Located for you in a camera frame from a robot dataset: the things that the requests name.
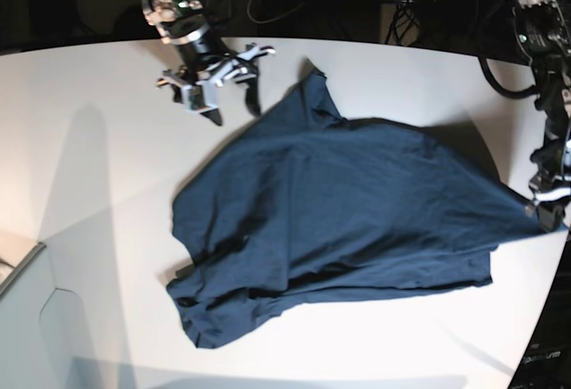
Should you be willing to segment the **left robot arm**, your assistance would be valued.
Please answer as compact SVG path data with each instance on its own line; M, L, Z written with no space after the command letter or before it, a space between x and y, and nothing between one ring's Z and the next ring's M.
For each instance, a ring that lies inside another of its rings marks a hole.
M494 77L487 59L478 61L488 84L512 99L534 99L546 116L543 143L530 156L537 171L528 186L532 199L526 211L549 232L558 230L570 204L570 0L501 0L494 15L507 6L514 33L534 76L534 84L509 90Z

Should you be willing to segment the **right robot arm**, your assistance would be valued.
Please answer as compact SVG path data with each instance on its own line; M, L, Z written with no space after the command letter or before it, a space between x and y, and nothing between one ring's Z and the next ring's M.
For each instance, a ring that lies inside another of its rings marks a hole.
M174 46L180 57L180 67L165 70L156 81L157 87L172 90L174 103L220 126L217 90L232 81L245 86L248 112L261 115L257 60L275 53L273 47L249 44L240 53L230 49L218 34L207 0L142 0L142 8L162 43Z

